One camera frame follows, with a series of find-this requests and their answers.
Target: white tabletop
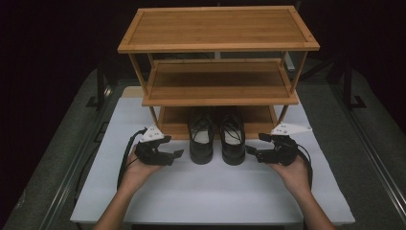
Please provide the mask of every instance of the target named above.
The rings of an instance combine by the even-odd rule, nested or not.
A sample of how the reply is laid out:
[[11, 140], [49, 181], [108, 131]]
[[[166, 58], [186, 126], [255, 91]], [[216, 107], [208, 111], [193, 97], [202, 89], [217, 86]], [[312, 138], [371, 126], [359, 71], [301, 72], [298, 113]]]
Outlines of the white tabletop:
[[[136, 131], [152, 125], [148, 107], [140, 98], [117, 103], [92, 169], [81, 191], [71, 221], [96, 222], [116, 192], [117, 176], [127, 142]], [[281, 106], [276, 106], [279, 114]], [[308, 126], [301, 104], [289, 106], [285, 123]], [[331, 221], [352, 223], [350, 207], [337, 186], [313, 132], [290, 136], [311, 155], [313, 194]], [[271, 149], [271, 144], [247, 140], [246, 145]], [[190, 159], [189, 141], [170, 141], [161, 151], [185, 150], [172, 166], [155, 173], [133, 197], [125, 222], [163, 224], [269, 224], [303, 221], [302, 213], [278, 175], [255, 156], [246, 155], [238, 166], [221, 157], [221, 143], [214, 141], [214, 158], [207, 165]]]

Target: black shoe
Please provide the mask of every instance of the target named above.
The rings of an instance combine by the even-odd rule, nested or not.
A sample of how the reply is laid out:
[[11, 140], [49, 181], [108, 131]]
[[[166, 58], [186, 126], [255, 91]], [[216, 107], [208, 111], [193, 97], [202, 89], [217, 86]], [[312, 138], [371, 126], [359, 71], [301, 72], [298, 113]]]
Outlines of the black shoe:
[[224, 115], [220, 138], [224, 162], [232, 166], [241, 164], [245, 159], [245, 131], [242, 117], [235, 108]]
[[210, 107], [193, 107], [188, 130], [190, 137], [191, 160], [204, 165], [213, 159], [214, 123]]

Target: forearm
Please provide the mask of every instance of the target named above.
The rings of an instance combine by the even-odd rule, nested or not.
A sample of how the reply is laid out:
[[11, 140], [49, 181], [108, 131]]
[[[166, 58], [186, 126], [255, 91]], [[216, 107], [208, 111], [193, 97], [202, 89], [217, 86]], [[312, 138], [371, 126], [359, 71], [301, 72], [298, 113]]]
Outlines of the forearm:
[[[96, 223], [94, 229], [120, 229], [122, 226], [125, 213], [128, 209], [131, 198], [135, 192], [144, 184], [146, 177], [139, 176], [138, 178], [129, 178], [125, 175], [122, 184], [114, 195], [113, 199], [108, 204], [101, 218]], [[128, 183], [128, 179], [137, 180], [136, 183]]]
[[293, 195], [298, 202], [302, 213], [304, 215], [304, 220], [310, 230], [328, 230], [335, 229], [331, 221], [328, 219], [327, 215], [320, 207], [319, 203], [314, 198], [311, 192]]
[[108, 204], [94, 229], [120, 229], [131, 198], [131, 193], [119, 190]]

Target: shoe rack frame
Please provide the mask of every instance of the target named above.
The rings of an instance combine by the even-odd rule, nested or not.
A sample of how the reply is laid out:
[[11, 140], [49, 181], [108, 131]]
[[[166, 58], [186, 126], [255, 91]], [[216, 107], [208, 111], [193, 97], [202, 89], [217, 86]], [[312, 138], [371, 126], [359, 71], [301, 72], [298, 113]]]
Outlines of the shoe rack frame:
[[[118, 48], [128, 54], [154, 123], [189, 139], [193, 106], [237, 105], [246, 138], [258, 138], [299, 103], [296, 86], [308, 51], [320, 46], [293, 6], [138, 9]], [[287, 52], [302, 52], [293, 79]], [[282, 52], [279, 58], [155, 59], [157, 53]], [[144, 79], [136, 55], [147, 54]], [[283, 105], [276, 115], [274, 105]], [[155, 106], [160, 106], [159, 117]]]

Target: human hand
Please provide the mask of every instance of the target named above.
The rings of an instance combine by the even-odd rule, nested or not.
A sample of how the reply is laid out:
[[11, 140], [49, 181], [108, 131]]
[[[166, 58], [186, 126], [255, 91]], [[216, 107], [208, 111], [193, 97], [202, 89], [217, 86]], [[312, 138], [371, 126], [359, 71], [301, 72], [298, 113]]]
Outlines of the human hand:
[[311, 193], [308, 184], [307, 167], [305, 161], [299, 155], [292, 164], [283, 166], [279, 164], [267, 164], [281, 177], [286, 189], [295, 197]]
[[135, 155], [135, 148], [126, 159], [126, 168], [120, 188], [126, 188], [135, 193], [149, 178], [150, 175], [164, 168], [164, 166], [146, 165]]

